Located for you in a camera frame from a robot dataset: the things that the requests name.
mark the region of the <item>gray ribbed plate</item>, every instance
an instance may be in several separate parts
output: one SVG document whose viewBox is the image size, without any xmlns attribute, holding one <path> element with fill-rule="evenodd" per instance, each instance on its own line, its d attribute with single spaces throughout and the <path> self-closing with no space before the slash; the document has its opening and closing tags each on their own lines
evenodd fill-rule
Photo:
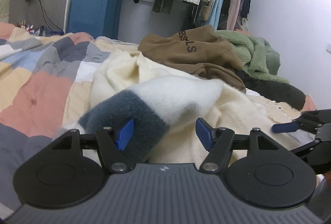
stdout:
<svg viewBox="0 0 331 224">
<path fill-rule="evenodd" d="M 23 205 L 8 224 L 320 224 L 305 206 L 258 209 L 233 197 L 216 175 L 193 164 L 137 164 L 110 176 L 89 200 L 62 210 Z"/>
</svg>

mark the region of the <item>bedspread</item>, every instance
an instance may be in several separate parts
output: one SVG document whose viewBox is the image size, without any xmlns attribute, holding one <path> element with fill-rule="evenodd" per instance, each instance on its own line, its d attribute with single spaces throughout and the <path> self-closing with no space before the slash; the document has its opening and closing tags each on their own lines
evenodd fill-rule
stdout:
<svg viewBox="0 0 331 224">
<path fill-rule="evenodd" d="M 89 109 L 93 74 L 109 55 L 87 33 L 33 37 L 0 23 L 0 204 L 18 208 L 15 170 Z"/>
</svg>

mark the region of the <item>metal screw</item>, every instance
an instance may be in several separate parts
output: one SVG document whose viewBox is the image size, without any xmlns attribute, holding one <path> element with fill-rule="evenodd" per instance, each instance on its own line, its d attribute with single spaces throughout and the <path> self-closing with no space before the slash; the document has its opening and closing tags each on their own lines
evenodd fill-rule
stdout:
<svg viewBox="0 0 331 224">
<path fill-rule="evenodd" d="M 208 172 L 214 172 L 214 171 L 218 170 L 218 165 L 213 162 L 207 162 L 202 166 L 202 169 L 204 169 L 205 171 L 208 171 Z"/>
<path fill-rule="evenodd" d="M 125 163 L 122 162 L 116 162 L 112 164 L 112 170 L 116 171 L 116 172 L 123 172 L 127 169 L 127 165 Z"/>
</svg>

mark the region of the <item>green fleece jacket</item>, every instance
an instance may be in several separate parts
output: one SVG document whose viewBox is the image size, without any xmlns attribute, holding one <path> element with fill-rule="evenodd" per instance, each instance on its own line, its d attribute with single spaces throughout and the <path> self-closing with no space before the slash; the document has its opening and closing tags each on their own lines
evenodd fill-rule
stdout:
<svg viewBox="0 0 331 224">
<path fill-rule="evenodd" d="M 215 35 L 222 36 L 232 44 L 243 63 L 243 70 L 249 76 L 259 80 L 289 83 L 287 79 L 277 76 L 280 57 L 265 39 L 233 30 L 217 30 Z"/>
</svg>

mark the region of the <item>brown sweatshirt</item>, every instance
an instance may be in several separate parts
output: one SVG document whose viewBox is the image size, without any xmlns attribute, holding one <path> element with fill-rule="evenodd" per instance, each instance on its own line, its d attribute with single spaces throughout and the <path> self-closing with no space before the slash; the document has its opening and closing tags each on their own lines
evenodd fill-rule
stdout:
<svg viewBox="0 0 331 224">
<path fill-rule="evenodd" d="M 139 45 L 143 55 L 155 62 L 204 79 L 219 78 L 245 92 L 246 87 L 235 74 L 242 63 L 231 44 L 214 35 L 211 25 L 182 31 L 163 38 L 147 35 Z"/>
</svg>

